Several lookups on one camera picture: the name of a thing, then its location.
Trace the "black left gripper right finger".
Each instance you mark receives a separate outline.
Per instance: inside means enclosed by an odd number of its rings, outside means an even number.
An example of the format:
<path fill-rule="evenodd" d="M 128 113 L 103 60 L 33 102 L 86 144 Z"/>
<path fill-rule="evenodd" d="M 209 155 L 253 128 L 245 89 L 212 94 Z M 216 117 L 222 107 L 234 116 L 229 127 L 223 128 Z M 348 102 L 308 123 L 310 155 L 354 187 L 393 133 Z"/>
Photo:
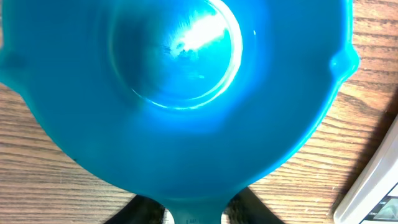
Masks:
<path fill-rule="evenodd" d="M 231 224 L 284 224 L 248 187 L 229 201 L 224 212 Z"/>

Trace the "white kitchen scale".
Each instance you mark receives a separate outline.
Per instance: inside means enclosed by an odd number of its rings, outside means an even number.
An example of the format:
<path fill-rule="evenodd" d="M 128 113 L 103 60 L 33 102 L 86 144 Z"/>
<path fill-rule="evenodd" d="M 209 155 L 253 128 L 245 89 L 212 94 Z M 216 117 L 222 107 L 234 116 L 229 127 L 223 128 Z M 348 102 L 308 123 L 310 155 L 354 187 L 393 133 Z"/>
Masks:
<path fill-rule="evenodd" d="M 337 224 L 397 224 L 397 120 L 333 214 Z"/>

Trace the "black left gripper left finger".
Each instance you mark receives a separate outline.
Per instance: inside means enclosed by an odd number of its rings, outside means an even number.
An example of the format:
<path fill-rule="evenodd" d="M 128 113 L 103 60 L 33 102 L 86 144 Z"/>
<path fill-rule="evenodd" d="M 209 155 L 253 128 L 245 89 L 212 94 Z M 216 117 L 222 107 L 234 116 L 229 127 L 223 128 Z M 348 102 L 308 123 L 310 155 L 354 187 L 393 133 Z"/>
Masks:
<path fill-rule="evenodd" d="M 136 195 L 104 224 L 163 224 L 165 207 L 151 198 Z"/>

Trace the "blue plastic measuring scoop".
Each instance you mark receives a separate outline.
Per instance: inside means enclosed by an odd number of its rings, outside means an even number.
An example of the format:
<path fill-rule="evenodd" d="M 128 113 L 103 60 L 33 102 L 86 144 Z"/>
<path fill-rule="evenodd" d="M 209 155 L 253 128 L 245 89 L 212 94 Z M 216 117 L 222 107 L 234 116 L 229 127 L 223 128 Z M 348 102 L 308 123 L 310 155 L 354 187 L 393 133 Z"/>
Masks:
<path fill-rule="evenodd" d="M 1 82 L 100 179 L 219 223 L 359 66 L 352 1 L 2 2 Z"/>

